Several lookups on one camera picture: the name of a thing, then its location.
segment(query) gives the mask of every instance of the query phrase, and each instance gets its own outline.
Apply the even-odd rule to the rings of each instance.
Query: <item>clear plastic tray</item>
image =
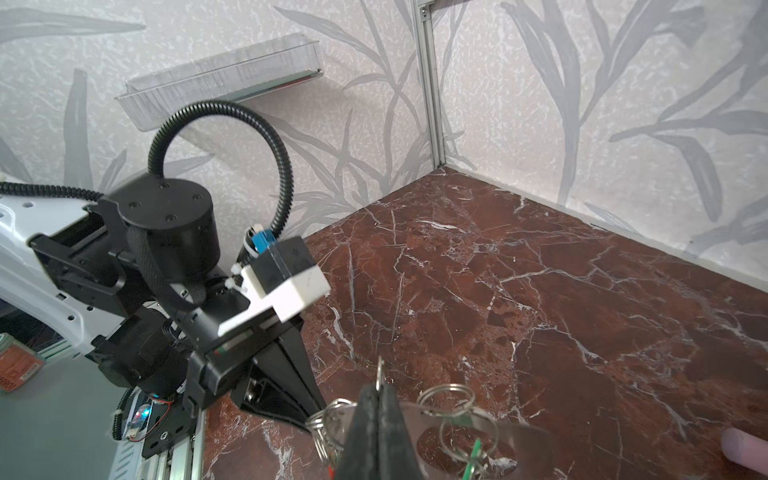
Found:
[[[294,33],[125,82],[116,99],[140,131],[200,100],[242,101],[323,75],[319,42]]]

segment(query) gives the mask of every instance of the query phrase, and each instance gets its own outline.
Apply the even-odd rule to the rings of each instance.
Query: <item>aluminum corner post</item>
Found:
[[[445,165],[445,145],[442,139],[442,108],[435,63],[435,39],[432,37],[432,4],[435,0],[413,0],[413,26],[419,76],[427,110],[429,143],[432,145],[432,163],[435,168]]]

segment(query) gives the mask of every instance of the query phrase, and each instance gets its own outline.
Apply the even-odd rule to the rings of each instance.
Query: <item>wire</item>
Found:
[[[114,418],[112,419],[112,438],[118,442],[123,439],[123,410],[125,410],[128,399],[134,390],[131,388],[123,393],[123,396],[120,397],[120,402],[118,402],[118,409],[115,410]]]
[[[290,206],[293,202],[293,172],[290,158],[283,140],[272,125],[249,108],[222,100],[203,100],[181,108],[171,115],[155,134],[149,149],[147,171],[154,177],[163,178],[165,154],[171,141],[182,128],[198,118],[210,115],[224,115],[249,124],[269,145],[277,162],[277,174],[280,179],[280,195],[277,198],[277,209],[270,224],[270,230],[275,238],[280,237],[288,221]]]
[[[131,439],[128,439],[128,440],[130,440],[131,442],[141,442],[142,440],[144,440],[145,438],[147,438],[147,435],[149,435],[150,433],[152,433],[152,430],[155,430],[155,429],[157,428],[157,426],[158,426],[158,425],[160,425],[160,424],[163,422],[163,420],[165,419],[165,416],[166,416],[166,415],[168,415],[168,412],[170,412],[170,404],[171,404],[171,403],[173,403],[173,402],[165,402],[165,401],[163,401],[163,402],[161,402],[161,403],[165,403],[166,405],[168,405],[168,408],[166,408],[166,409],[165,409],[165,413],[163,414],[163,416],[161,416],[161,417],[160,417],[160,419],[159,419],[159,420],[157,420],[157,421],[154,423],[154,425],[152,425],[152,428],[151,428],[151,429],[147,430],[147,433],[145,433],[143,437],[141,437],[141,438],[140,438],[140,439],[138,439],[138,440],[131,440]]]
[[[15,184],[0,182],[1,195],[20,197],[79,198],[91,202],[98,201],[104,194],[84,188],[63,187],[61,185]]]

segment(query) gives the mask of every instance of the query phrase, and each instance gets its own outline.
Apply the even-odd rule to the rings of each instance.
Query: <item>pink object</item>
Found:
[[[768,442],[739,429],[728,429],[720,437],[723,454],[732,462],[768,475]]]

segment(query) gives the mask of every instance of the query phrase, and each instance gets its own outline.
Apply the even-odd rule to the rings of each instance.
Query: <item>marble surface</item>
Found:
[[[559,480],[762,478],[719,438],[768,438],[768,293],[446,168],[307,243],[333,288],[304,314],[326,399],[381,355],[404,399],[462,382],[551,432]],[[327,478],[309,436],[208,413],[206,478]]]

